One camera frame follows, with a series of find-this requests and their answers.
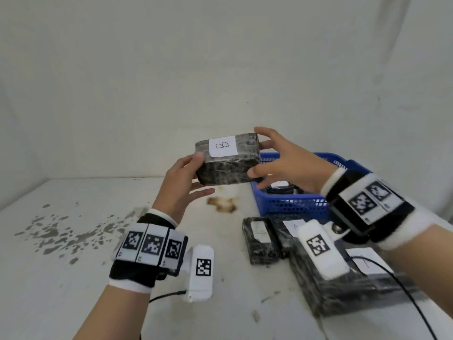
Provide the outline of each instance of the hand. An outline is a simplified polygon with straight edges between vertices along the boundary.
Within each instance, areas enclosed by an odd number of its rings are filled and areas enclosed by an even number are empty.
[[[291,143],[274,129],[257,126],[254,130],[270,138],[260,143],[260,149],[274,148],[280,153],[279,159],[256,165],[247,172],[251,178],[267,176],[257,184],[259,189],[276,181],[286,180],[305,191],[320,193],[326,181],[338,169],[312,152]]]
[[[213,194],[216,191],[213,188],[190,193],[190,191],[203,187],[199,182],[192,182],[192,179],[197,178],[195,172],[203,162],[203,153],[189,155],[176,161],[165,175],[153,208],[166,213],[179,224],[183,219],[186,207],[191,202]]]

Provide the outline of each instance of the blue plastic basket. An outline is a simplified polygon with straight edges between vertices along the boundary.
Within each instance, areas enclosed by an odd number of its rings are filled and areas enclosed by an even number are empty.
[[[370,172],[356,161],[347,161],[336,154],[315,154],[341,168],[363,173]],[[261,153],[261,162],[271,162],[279,157],[280,153]],[[257,189],[255,182],[252,182],[252,190],[261,216],[266,216],[269,213],[304,213],[319,220],[327,218],[329,206],[320,194],[267,194]]]

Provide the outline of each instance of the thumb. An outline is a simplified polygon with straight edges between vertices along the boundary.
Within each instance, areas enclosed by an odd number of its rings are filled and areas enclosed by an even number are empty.
[[[192,176],[198,168],[201,167],[201,165],[204,162],[204,153],[198,152],[193,155],[192,160],[187,164],[185,169],[189,171],[190,175]]]
[[[247,171],[247,175],[250,178],[260,178],[269,174],[277,174],[276,162],[277,160],[256,165]]]

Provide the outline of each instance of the black wrist strap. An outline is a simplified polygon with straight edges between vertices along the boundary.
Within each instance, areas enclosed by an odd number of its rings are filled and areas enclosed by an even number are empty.
[[[346,188],[359,181],[366,174],[348,170],[343,176],[335,183],[327,194],[326,200],[331,206],[331,210],[335,214],[334,222],[340,225],[346,225],[355,234],[360,237],[369,237],[373,242],[380,242],[392,234],[406,217],[415,210],[415,208],[404,200],[393,189],[385,186],[395,196],[399,197],[404,202],[395,208],[393,211],[387,213],[385,216],[379,218],[372,224],[366,224],[362,218],[353,210],[351,205],[346,200],[340,197]]]
[[[137,223],[156,224],[170,229],[174,229],[171,222],[153,213],[147,213],[140,217]],[[122,260],[115,260],[110,269],[110,279],[131,280],[147,287],[154,287],[156,280],[164,280],[167,275],[164,270],[158,267],[133,263]]]

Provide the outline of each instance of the dirty table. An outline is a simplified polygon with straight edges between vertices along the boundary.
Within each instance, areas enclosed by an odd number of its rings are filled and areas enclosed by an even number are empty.
[[[108,281],[110,255],[128,224],[150,207],[162,178],[54,179],[0,212],[2,339],[71,339]],[[315,320],[288,260],[249,263],[241,221],[258,216],[249,184],[218,188],[238,209],[219,213],[206,199],[187,209],[188,246],[215,251],[213,295],[188,304],[150,304],[143,339],[428,339],[415,308],[399,306]],[[185,274],[157,282],[152,296],[181,290]],[[421,303],[439,339],[453,322]]]

